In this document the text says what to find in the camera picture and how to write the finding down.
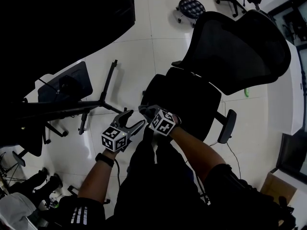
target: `person in white shirt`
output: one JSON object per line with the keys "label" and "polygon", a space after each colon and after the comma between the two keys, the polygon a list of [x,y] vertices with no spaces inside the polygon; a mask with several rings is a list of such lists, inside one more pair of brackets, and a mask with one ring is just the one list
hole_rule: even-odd
{"label": "person in white shirt", "polygon": [[54,174],[50,180],[33,193],[47,178],[48,171],[43,168],[37,174],[22,183],[15,183],[9,188],[9,195],[0,200],[0,220],[2,225],[13,230],[28,228],[27,216],[30,216],[42,200],[48,198],[57,188],[63,186],[59,175]]}

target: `green object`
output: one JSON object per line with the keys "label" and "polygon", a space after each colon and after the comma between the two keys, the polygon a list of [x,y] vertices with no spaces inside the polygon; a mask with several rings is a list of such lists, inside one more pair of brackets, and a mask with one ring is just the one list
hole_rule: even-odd
{"label": "green object", "polygon": [[244,94],[247,98],[249,97],[249,88],[244,89]]}

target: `mesh chair backrest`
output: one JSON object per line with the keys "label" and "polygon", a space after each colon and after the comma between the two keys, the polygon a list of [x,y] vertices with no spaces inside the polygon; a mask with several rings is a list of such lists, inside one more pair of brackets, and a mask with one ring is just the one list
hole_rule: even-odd
{"label": "mesh chair backrest", "polygon": [[249,11],[240,20],[206,12],[195,26],[180,64],[204,77],[224,94],[276,81],[289,67],[288,45],[263,14]]}

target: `person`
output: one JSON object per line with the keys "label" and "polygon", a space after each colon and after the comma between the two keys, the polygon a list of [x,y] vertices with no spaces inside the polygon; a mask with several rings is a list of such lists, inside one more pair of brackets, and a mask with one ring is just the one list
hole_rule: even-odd
{"label": "person", "polygon": [[43,168],[28,180],[15,183],[10,187],[9,195],[0,200],[0,220],[4,226],[13,230],[28,229],[28,220],[42,200],[48,198],[57,188],[63,184],[58,174],[50,177],[50,180],[33,193],[34,188],[40,186],[47,179],[48,170]]}
{"label": "person", "polygon": [[106,149],[97,155],[96,164],[83,182],[66,228],[278,228],[278,205],[239,180],[210,146],[179,126],[169,136],[202,181],[210,205],[201,199],[193,171],[170,139],[159,141],[155,164],[153,131],[147,126],[120,186],[114,215],[105,219],[103,202],[117,152]]}

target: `black watch strap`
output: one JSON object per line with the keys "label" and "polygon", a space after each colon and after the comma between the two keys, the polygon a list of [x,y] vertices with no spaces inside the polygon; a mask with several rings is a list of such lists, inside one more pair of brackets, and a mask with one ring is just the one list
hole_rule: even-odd
{"label": "black watch strap", "polygon": [[107,163],[108,165],[110,165],[111,167],[113,167],[113,165],[114,165],[114,160],[108,158],[106,155],[103,155],[102,153],[98,153],[95,160],[96,160],[96,162],[98,160],[101,160],[101,161]]}

